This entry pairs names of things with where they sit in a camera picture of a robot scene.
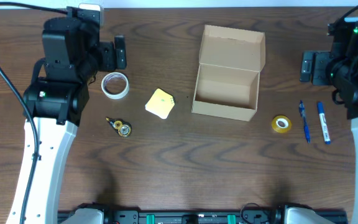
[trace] white tape roll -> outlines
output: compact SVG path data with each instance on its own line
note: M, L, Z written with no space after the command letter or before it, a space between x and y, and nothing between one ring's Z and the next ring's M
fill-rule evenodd
M125 80L125 82L126 82L125 89L118 94L112 94L109 92L109 90L106 89L107 83L110 80L112 80L113 78L121 78L121 79ZM124 74L119 73L119 72L112 72L110 74L107 74L102 80L102 90L103 90L103 93L110 99L114 99L114 100L121 99L122 97L127 95L128 91L129 91L128 78Z

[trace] ballpoint pen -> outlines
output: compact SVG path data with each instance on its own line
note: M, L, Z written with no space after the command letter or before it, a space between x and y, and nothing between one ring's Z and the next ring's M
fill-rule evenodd
M303 129L305 130L306 140L308 141L308 143L310 143L309 127L308 127L308 123L306 122L305 106L303 105L302 101L299 104L299 113L303 118Z

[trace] green connector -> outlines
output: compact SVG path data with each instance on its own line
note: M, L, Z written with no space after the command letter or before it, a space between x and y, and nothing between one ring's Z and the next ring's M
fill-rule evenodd
M154 215L146 215L146 224L154 224Z
M227 223L228 224L236 224L236 216L235 215L227 215Z

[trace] yellow tape roll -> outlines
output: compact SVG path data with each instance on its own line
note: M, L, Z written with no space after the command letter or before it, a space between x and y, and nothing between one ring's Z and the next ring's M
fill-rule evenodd
M291 130L291 121L286 116L277 116L272 121L272 128L278 133L286 133Z

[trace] box lid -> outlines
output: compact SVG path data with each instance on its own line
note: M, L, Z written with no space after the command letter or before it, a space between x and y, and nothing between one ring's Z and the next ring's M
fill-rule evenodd
M206 25L199 60L201 64L260 72L265 65L265 34Z

